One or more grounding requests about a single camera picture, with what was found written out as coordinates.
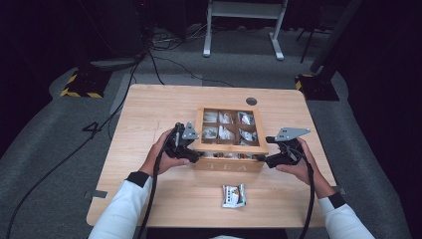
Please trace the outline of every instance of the person's right hand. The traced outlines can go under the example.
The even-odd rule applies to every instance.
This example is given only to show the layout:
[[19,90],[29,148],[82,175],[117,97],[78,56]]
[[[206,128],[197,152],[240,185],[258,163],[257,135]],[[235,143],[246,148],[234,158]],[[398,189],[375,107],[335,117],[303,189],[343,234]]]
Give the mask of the person's right hand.
[[[306,141],[298,137],[298,141],[301,144],[302,149],[304,150],[305,156],[307,157],[308,162],[311,164],[314,170],[314,184],[316,187],[316,196],[317,198],[328,197],[335,194],[334,189],[329,185],[325,178],[320,173],[317,168],[316,160],[313,154],[308,147]],[[296,165],[283,165],[279,164],[276,166],[276,170],[286,172],[294,175],[300,181],[310,184],[310,177],[308,174],[308,167],[304,159],[301,159]]]

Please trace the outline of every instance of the person's left hand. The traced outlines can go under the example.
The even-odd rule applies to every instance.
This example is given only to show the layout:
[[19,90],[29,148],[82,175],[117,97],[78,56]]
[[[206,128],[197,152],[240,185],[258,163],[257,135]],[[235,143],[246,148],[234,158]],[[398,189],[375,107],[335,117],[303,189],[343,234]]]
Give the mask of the person's left hand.
[[[143,171],[149,176],[153,176],[155,160],[159,152],[161,151],[162,146],[164,145],[165,139],[170,135],[170,133],[171,129],[164,132],[158,139],[158,141],[152,145],[151,149],[149,150],[148,156],[146,157],[145,163],[142,165],[139,171]],[[169,157],[166,152],[164,152],[159,163],[158,174],[167,171],[170,167],[186,165],[189,163],[190,161],[187,158],[172,158]]]

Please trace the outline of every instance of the gray carpet floor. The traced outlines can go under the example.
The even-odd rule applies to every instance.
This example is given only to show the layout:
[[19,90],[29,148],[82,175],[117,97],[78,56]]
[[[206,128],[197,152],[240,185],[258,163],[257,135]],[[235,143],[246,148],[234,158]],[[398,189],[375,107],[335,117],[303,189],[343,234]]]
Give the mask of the gray carpet floor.
[[[297,42],[299,32],[282,31],[279,39],[285,59],[277,61],[270,31],[218,32],[213,36],[210,58],[202,57],[204,39],[200,37],[174,50],[151,54],[181,64],[203,79],[192,79],[181,66],[156,58],[163,82],[170,85],[182,85],[178,79],[189,78],[198,81],[192,85],[204,87],[230,84],[237,88],[294,89],[295,76],[310,73],[310,65],[327,35],[314,35],[301,64],[307,35]],[[6,235],[12,213],[25,193],[90,137],[82,129],[109,117],[121,99],[121,87],[129,73],[129,69],[114,72],[102,99],[60,97],[74,70],[69,69],[51,84],[54,99],[22,129],[0,160],[0,238]],[[138,84],[153,84],[151,58],[146,57],[135,73]],[[332,83],[339,102],[307,104],[345,200],[375,238],[410,238],[400,200],[353,117],[347,85],[340,74],[333,77]],[[86,238],[90,234],[92,227],[86,222],[89,195],[96,189],[118,117],[30,194],[16,216],[11,238]],[[298,238],[301,231],[289,229],[289,238]],[[312,228],[307,238],[328,236],[324,228]]]

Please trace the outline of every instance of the hand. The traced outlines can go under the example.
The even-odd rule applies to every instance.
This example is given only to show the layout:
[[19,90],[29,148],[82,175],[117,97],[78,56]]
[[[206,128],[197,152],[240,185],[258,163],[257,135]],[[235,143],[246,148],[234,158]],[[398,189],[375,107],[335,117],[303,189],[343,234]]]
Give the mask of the hand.
[[[314,170],[314,184],[316,187],[316,196],[317,198],[328,197],[335,194],[334,189],[329,185],[326,179],[322,176],[319,169],[317,168],[316,160],[313,154],[308,147],[306,141],[298,137],[298,142],[301,144],[302,149],[304,150],[305,156],[307,157],[308,162],[311,164]],[[300,181],[310,184],[310,177],[308,174],[308,167],[306,162],[301,159],[296,165],[284,165],[280,164],[276,166],[276,170],[293,174]]]
[[[149,176],[153,176],[154,164],[156,158],[158,157],[159,152],[161,151],[162,146],[164,145],[165,140],[170,135],[171,129],[164,132],[158,141],[152,145],[151,149],[149,150],[148,156],[146,157],[145,163],[139,169],[139,171],[143,171],[147,173]],[[159,170],[158,174],[161,174],[167,171],[170,167],[173,166],[181,166],[189,164],[190,161],[187,158],[171,158],[167,155],[166,152],[162,154],[161,161],[159,163]]]

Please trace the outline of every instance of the white metal frame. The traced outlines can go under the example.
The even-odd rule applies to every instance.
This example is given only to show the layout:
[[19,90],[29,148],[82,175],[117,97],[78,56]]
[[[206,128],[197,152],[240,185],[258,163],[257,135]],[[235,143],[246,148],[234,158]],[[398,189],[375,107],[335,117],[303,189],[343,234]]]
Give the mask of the white metal frame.
[[270,33],[270,40],[273,44],[277,60],[285,58],[278,40],[280,27],[285,17],[286,7],[289,0],[283,0],[282,4],[265,3],[242,3],[242,2],[220,2],[208,1],[207,12],[207,35],[205,36],[204,57],[211,56],[211,18],[219,17],[239,17],[239,18],[262,18],[277,19],[276,30]]

